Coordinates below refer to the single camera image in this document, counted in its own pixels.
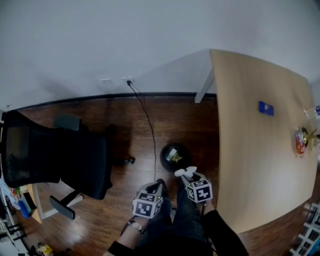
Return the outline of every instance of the baseboard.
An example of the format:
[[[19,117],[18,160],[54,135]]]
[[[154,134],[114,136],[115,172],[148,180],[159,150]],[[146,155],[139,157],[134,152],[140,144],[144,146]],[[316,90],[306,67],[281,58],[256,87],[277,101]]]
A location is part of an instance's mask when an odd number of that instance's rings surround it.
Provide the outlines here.
[[[139,97],[195,97],[196,92],[141,92],[138,94]],[[80,101],[88,101],[88,100],[99,100],[99,99],[114,99],[114,98],[131,98],[135,97],[134,93],[117,93],[117,94],[103,94],[103,95],[95,95],[95,96],[85,96],[85,97],[77,97],[77,98],[67,98],[61,100],[48,101],[44,103],[39,103],[35,105],[29,105],[25,107],[20,107],[15,110],[26,110],[30,108],[43,107],[47,105],[60,104],[60,103],[71,103],[71,102],[80,102]],[[216,93],[206,93],[203,98],[216,98]]]

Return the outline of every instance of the person's leg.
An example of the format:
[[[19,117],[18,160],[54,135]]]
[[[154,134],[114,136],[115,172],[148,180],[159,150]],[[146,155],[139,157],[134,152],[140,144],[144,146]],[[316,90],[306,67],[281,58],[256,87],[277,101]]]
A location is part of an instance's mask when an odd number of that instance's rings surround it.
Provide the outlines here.
[[[145,232],[141,236],[141,239],[137,246],[141,246],[151,240],[157,239],[168,232],[168,227],[172,225],[170,213],[172,205],[167,193],[167,187],[163,180],[157,180],[163,184],[162,197],[163,202],[161,205],[160,212],[151,219],[148,226],[145,229]]]
[[[188,198],[182,182],[177,195],[177,211],[173,220],[172,234],[207,242],[199,210]]]

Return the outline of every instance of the black office chair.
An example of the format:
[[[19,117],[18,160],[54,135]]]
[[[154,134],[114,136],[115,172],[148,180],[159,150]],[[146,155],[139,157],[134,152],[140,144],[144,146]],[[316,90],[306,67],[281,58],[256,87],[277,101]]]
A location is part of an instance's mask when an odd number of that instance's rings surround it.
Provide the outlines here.
[[[79,193],[104,199],[112,187],[113,163],[133,164],[135,160],[112,159],[113,125],[99,135],[89,132],[80,118],[62,114],[54,126],[57,128],[39,125],[15,110],[6,113],[0,144],[3,178],[10,188],[61,179],[74,191],[61,201],[50,196],[50,203],[74,220],[75,212],[67,205]]]

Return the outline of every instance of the wooden desk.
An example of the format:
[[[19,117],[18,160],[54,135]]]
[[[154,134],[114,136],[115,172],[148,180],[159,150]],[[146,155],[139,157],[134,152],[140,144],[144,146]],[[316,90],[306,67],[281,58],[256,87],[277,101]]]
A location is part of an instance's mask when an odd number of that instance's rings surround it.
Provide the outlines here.
[[[33,203],[36,206],[36,209],[33,211],[31,217],[34,218],[40,224],[42,224],[42,218],[41,218],[41,215],[40,215],[42,213],[42,208],[41,208],[41,204],[40,204],[38,190],[36,190],[37,194],[35,195],[33,186],[34,185],[32,185],[32,184],[28,184],[27,185],[27,191],[29,192],[31,199],[32,199]]]
[[[306,78],[254,57],[211,50],[220,129],[217,210],[237,233],[288,213],[311,197],[317,153],[295,154],[293,126],[311,133],[316,119]],[[258,102],[274,107],[274,117]]]

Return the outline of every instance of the blue object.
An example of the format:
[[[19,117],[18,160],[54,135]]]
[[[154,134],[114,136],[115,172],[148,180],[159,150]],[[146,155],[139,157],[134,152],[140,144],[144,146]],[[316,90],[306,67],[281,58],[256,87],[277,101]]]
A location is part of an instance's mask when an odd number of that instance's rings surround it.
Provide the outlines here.
[[[268,116],[274,116],[274,107],[263,101],[259,101],[259,111]]]
[[[27,211],[24,203],[23,203],[22,201],[19,201],[19,202],[18,202],[18,206],[20,207],[20,211],[21,211],[23,217],[29,218],[29,217],[30,217],[30,214],[29,214],[29,212]]]
[[[314,243],[312,249],[307,254],[308,256],[312,256],[317,252],[318,247],[320,246],[320,238]]]
[[[317,116],[320,116],[320,105],[315,107],[315,112]]]

